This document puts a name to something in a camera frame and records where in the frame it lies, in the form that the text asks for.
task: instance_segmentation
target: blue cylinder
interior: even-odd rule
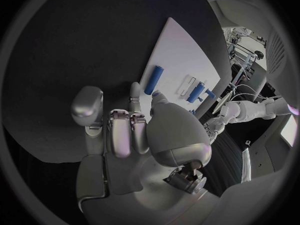
[[[199,97],[199,95],[202,93],[202,91],[204,90],[204,86],[203,84],[200,82],[194,89],[193,91],[190,93],[187,101],[189,103],[193,103],[195,102],[195,100]]]
[[[212,99],[214,99],[214,98],[216,97],[216,95],[215,95],[212,91],[210,91],[209,89],[207,89],[205,92],[206,92],[206,93],[208,94],[208,96],[210,96]]]
[[[152,74],[151,74],[151,77],[147,83],[147,86],[144,90],[144,93],[147,94],[147,95],[151,95],[156,84],[158,83],[162,73],[163,73],[164,69],[161,67],[161,66],[155,66]]]

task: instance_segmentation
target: table surface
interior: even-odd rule
[[[106,114],[128,109],[130,85],[141,79],[169,17],[223,81],[230,71],[227,47],[207,0],[48,0],[9,61],[2,91],[8,132],[43,162],[80,161],[85,137],[70,114],[73,98],[83,86],[97,86]]]

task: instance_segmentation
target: blue handle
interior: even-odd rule
[[[202,91],[204,90],[204,84],[203,83],[199,83],[194,89],[193,91],[190,93],[187,101],[189,103],[193,103],[196,101],[196,99],[199,97],[199,95],[202,93]]]
[[[216,97],[216,95],[215,95],[212,91],[210,91],[209,89],[207,89],[205,92],[206,92],[206,93],[208,94],[208,96],[210,96],[212,99],[214,99],[214,98]]]
[[[152,74],[151,74],[151,77],[148,81],[148,84],[144,90],[144,93],[147,94],[147,95],[151,95],[156,84],[158,83],[162,73],[163,73],[164,69],[160,66],[155,66]]]

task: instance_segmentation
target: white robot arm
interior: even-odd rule
[[[251,101],[229,101],[222,106],[218,117],[209,119],[204,128],[212,144],[222,133],[226,124],[248,122],[256,118],[274,119],[278,115],[290,114],[287,102],[283,98],[266,99],[261,103]]]

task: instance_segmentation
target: robotic arm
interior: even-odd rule
[[[218,117],[209,119],[204,124],[204,128],[212,144],[227,124],[248,122],[256,118],[274,119],[276,116],[290,113],[288,104],[283,98],[266,99],[261,103],[229,101],[222,106]]]

